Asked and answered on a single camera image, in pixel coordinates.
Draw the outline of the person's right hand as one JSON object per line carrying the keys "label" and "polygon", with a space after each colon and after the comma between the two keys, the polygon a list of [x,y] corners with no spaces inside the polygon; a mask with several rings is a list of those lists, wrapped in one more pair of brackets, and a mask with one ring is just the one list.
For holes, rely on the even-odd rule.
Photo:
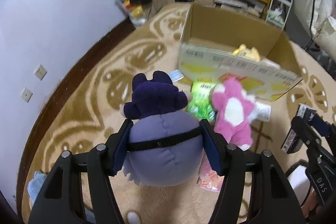
{"label": "person's right hand", "polygon": [[303,216],[305,218],[305,221],[307,223],[311,222],[313,218],[320,216],[321,213],[323,212],[322,206],[319,203],[317,194],[315,190],[312,190],[306,201],[301,207]]}

